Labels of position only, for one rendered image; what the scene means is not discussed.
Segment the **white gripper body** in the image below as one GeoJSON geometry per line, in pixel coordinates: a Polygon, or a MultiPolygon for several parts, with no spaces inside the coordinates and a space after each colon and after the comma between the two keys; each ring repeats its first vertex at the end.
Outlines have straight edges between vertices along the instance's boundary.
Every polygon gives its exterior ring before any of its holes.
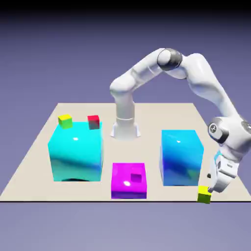
{"type": "Polygon", "coordinates": [[[226,170],[218,170],[215,168],[210,169],[211,184],[208,188],[208,192],[223,192],[230,182],[237,177],[237,169],[230,169],[228,173],[226,170]]]}

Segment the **small yellow cube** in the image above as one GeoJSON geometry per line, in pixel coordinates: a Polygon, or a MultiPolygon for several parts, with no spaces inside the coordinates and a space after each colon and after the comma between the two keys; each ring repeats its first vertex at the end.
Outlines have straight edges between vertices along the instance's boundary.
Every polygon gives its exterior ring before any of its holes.
{"type": "Polygon", "coordinates": [[[210,200],[211,200],[211,193],[208,191],[208,187],[199,185],[197,202],[210,204],[210,200]]]}
{"type": "Polygon", "coordinates": [[[73,120],[69,114],[58,116],[58,123],[62,129],[69,129],[73,127],[73,120]]]}

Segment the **small red cube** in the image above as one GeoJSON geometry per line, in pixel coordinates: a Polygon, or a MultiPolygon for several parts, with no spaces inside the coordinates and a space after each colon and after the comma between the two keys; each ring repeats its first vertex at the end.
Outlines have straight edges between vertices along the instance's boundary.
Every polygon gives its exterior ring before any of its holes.
{"type": "Polygon", "coordinates": [[[100,128],[100,119],[98,115],[89,115],[87,116],[89,129],[99,129],[100,128]]]}

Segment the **large blue box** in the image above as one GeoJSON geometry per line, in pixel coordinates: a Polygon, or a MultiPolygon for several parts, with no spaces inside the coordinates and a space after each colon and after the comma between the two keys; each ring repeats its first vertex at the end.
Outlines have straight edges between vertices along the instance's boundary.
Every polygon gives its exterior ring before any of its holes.
{"type": "Polygon", "coordinates": [[[162,130],[159,168],[163,185],[197,186],[203,153],[195,130],[162,130]]]}

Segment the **large magenta box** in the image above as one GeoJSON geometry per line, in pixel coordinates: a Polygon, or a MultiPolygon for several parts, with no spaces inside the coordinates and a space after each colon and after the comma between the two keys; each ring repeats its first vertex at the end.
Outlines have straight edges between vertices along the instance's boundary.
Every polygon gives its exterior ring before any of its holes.
{"type": "Polygon", "coordinates": [[[147,179],[144,163],[113,163],[111,198],[147,198],[147,179]]]}

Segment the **large cyan box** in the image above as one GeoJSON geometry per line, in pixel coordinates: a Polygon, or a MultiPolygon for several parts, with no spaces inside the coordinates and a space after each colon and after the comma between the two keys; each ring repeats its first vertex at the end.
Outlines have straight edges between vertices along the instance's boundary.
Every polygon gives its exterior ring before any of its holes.
{"type": "Polygon", "coordinates": [[[56,127],[48,142],[54,181],[100,181],[103,165],[102,123],[90,129],[88,122],[74,122],[72,128],[56,127]]]}

